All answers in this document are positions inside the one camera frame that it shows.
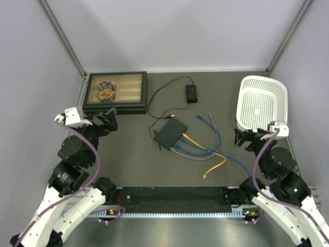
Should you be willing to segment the black network switch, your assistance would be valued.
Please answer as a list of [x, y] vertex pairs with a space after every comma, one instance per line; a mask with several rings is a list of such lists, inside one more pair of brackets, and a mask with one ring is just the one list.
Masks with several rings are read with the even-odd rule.
[[170, 150], [187, 129], [188, 126], [186, 124], [176, 118], [172, 118], [155, 135], [154, 140], [160, 144], [161, 147]]

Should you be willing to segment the black power adapter with cord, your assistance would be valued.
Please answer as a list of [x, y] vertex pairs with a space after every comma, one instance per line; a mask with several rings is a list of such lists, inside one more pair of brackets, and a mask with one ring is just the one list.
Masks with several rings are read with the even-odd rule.
[[[157, 116], [154, 116], [151, 112], [150, 112], [150, 106], [155, 98], [155, 96], [162, 90], [164, 89], [166, 86], [170, 85], [171, 83], [179, 80], [179, 79], [182, 79], [182, 78], [188, 78], [190, 80], [190, 84], [186, 85], [185, 86], [185, 95], [186, 95], [186, 103], [187, 103], [187, 106], [185, 108], [169, 108], [167, 110], [165, 110], [163, 112], [163, 114], [160, 116], [160, 117], [157, 117]], [[149, 127], [149, 135], [151, 137], [151, 140], [156, 144], [156, 146], [159, 147], [159, 150], [161, 151], [161, 144], [157, 143], [155, 141], [155, 137], [153, 137], [151, 135], [151, 128], [155, 126], [155, 124], [159, 121], [159, 120], [164, 120], [164, 119], [172, 119], [173, 117], [175, 117], [175, 114], [171, 113], [169, 115], [166, 115], [165, 116], [165, 113], [167, 111], [170, 111], [170, 110], [187, 110], [190, 105], [192, 103], [197, 103], [198, 102], [198, 94], [197, 94], [197, 88], [196, 88], [196, 85], [193, 81], [193, 79], [189, 76], [180, 76], [180, 77], [177, 77], [169, 82], [167, 82], [166, 84], [164, 84], [163, 86], [161, 86], [160, 88], [158, 88], [152, 95], [151, 99], [149, 100], [149, 103], [147, 105], [147, 113], [155, 119], [154, 123]]]

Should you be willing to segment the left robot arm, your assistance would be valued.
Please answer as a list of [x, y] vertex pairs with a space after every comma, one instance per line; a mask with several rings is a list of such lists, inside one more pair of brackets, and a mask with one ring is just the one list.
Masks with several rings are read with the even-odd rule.
[[108, 178], [86, 171], [100, 166], [99, 138], [118, 129], [116, 110], [86, 115], [68, 108], [54, 122], [71, 135], [64, 139], [61, 159], [47, 183], [43, 199], [25, 230], [13, 236], [12, 246], [63, 246], [73, 230], [97, 207], [116, 200], [116, 186]]

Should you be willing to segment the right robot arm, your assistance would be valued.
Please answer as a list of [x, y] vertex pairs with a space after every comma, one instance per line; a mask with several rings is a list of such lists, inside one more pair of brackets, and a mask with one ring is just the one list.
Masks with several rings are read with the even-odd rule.
[[249, 142], [255, 154], [252, 175], [240, 185], [240, 198], [267, 213], [295, 246], [328, 246], [328, 224], [319, 212], [306, 182], [294, 171], [297, 162], [278, 139], [288, 137], [284, 122], [272, 122], [267, 130], [234, 130], [234, 144]]

